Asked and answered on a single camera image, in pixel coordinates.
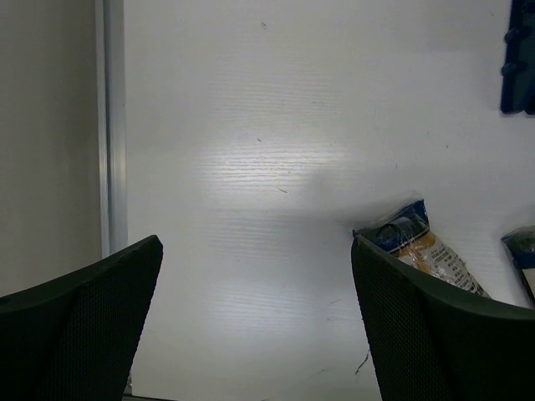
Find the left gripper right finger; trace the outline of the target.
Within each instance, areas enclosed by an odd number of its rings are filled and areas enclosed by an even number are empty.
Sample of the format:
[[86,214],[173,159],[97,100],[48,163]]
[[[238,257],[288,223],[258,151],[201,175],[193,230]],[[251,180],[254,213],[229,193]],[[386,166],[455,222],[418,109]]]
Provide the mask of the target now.
[[351,249],[383,400],[532,400],[534,311],[420,272],[362,236]]

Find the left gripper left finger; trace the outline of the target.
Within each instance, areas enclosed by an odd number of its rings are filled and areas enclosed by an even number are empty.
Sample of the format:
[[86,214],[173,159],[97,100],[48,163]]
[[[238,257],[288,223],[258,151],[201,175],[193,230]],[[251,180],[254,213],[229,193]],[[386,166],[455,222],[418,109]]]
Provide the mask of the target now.
[[1,299],[3,400],[120,400],[163,259],[155,235]]

